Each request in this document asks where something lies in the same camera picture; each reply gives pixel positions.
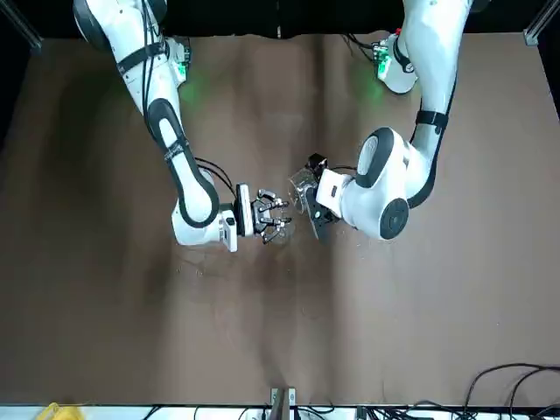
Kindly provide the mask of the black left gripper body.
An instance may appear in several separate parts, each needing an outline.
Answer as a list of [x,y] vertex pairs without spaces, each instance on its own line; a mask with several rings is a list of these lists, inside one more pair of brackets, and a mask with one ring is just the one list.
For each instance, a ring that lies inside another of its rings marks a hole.
[[316,186],[310,186],[307,188],[304,194],[304,207],[310,219],[312,231],[315,237],[320,242],[327,242],[329,227],[336,224],[340,218],[338,218],[333,211],[317,202],[317,190],[318,188]]

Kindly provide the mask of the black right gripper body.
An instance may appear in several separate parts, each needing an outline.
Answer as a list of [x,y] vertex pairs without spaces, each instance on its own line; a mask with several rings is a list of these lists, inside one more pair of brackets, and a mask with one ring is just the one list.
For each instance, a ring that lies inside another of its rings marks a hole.
[[262,222],[263,218],[267,217],[266,202],[262,198],[255,198],[251,203],[251,211],[253,218],[254,234],[263,237],[267,224]]

